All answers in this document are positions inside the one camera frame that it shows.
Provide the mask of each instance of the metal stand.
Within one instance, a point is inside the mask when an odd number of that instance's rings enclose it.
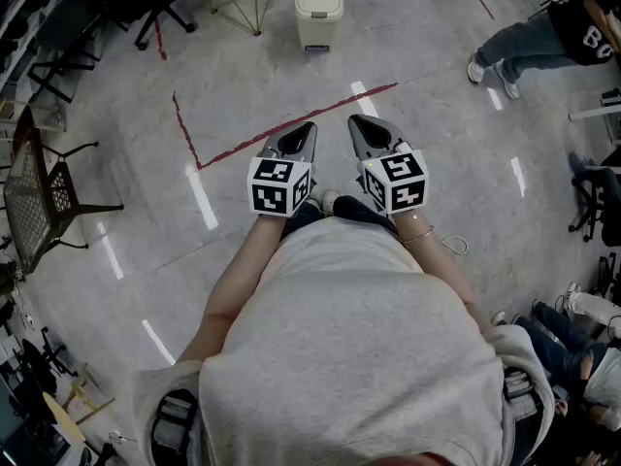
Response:
[[[265,17],[265,13],[268,10],[271,0],[268,0],[265,3],[265,8],[263,9],[263,13],[261,14],[260,18],[259,18],[259,0],[254,0],[254,23],[250,21],[248,16],[242,10],[242,7],[240,7],[240,4],[238,3],[239,1],[240,0],[227,0],[226,2],[223,2],[219,4],[218,6],[214,6],[212,0],[208,0],[209,10],[212,14],[220,14],[222,17],[225,17],[226,19],[230,20],[233,24],[241,27],[248,33],[252,33],[254,36],[259,36],[261,34],[261,28],[263,26],[263,19]],[[233,19],[232,17],[226,16],[225,14],[221,14],[218,12],[220,8],[224,7],[225,5],[229,5],[229,4],[233,4],[235,5],[235,7],[237,7],[237,10],[240,11],[240,14],[245,20],[245,24],[243,22],[239,22],[236,19]]]

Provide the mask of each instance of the beige trash can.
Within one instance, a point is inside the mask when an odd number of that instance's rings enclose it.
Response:
[[[343,0],[295,0],[302,50],[329,50],[343,17]]]

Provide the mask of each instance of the white cord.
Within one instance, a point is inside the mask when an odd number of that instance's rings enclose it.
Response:
[[[458,242],[462,242],[464,244],[464,248],[462,250],[457,250],[454,249],[452,246],[448,245],[445,241],[448,240],[449,238],[452,238],[454,240],[457,240]],[[460,236],[457,235],[448,235],[447,237],[444,237],[440,240],[441,244],[443,244],[447,249],[449,249],[452,252],[457,253],[458,255],[463,255],[468,251],[468,242],[466,242],[465,239],[463,239]]]

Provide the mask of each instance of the hand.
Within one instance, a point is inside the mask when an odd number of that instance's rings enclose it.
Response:
[[[566,400],[560,400],[556,403],[554,409],[558,412],[559,415],[566,417],[570,406],[568,405]]]
[[[589,452],[582,462],[580,466],[600,466],[602,464],[602,457],[599,454],[595,454],[592,450]]]
[[[589,355],[582,359],[580,363],[580,378],[583,380],[591,378],[591,370],[593,370],[593,352],[589,352]]]

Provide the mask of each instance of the gray floor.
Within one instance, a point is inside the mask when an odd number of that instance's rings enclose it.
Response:
[[[77,220],[69,237],[86,239],[90,249],[54,250],[20,287],[25,311],[66,343],[73,360],[88,362],[104,393],[117,397],[110,412],[83,426],[93,442],[113,429],[133,437],[127,377],[168,364],[143,321],[177,357],[252,222],[245,176],[260,145],[192,176],[196,163],[174,92],[206,163],[350,97],[353,83],[367,89],[398,83],[371,102],[423,149],[431,173],[425,212],[441,236],[468,241],[468,253],[455,257],[483,308],[525,312],[536,297],[553,302],[571,280],[588,283],[607,250],[599,233],[585,245],[581,234],[567,231],[578,212],[567,154],[601,160],[611,148],[600,119],[569,122],[568,112],[597,107],[598,95],[619,84],[618,68],[527,72],[517,102],[493,73],[475,87],[465,74],[469,54],[541,0],[484,1],[495,19],[477,0],[344,0],[337,44],[323,54],[299,49],[293,0],[273,0],[259,38],[211,16],[204,0],[186,0],[199,27],[186,35],[171,19],[162,22],[166,61],[152,35],[147,51],[133,48],[138,24],[129,34],[112,32],[102,62],[80,80],[67,134],[54,144],[68,149],[98,140],[98,149],[69,159],[78,194],[90,203],[123,202],[125,210]],[[346,119],[359,112],[354,102],[313,119],[320,186],[357,196]],[[197,203],[197,182],[214,229]],[[142,464],[134,444],[119,450]]]

